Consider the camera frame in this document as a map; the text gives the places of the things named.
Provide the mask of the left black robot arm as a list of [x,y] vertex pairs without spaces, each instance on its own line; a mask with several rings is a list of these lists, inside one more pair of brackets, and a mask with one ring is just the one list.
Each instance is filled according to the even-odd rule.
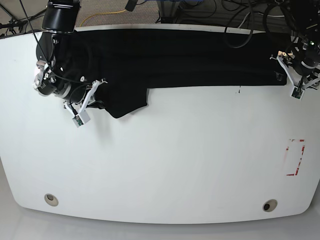
[[288,22],[298,37],[294,53],[294,70],[309,76],[320,64],[320,2],[286,0]]

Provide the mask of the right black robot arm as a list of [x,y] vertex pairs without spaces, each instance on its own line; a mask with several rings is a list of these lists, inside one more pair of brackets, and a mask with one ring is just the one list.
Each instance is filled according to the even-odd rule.
[[47,3],[41,37],[36,39],[36,67],[33,88],[42,96],[55,95],[68,104],[81,103],[94,77],[93,51],[78,36],[75,24],[79,0],[50,0]]

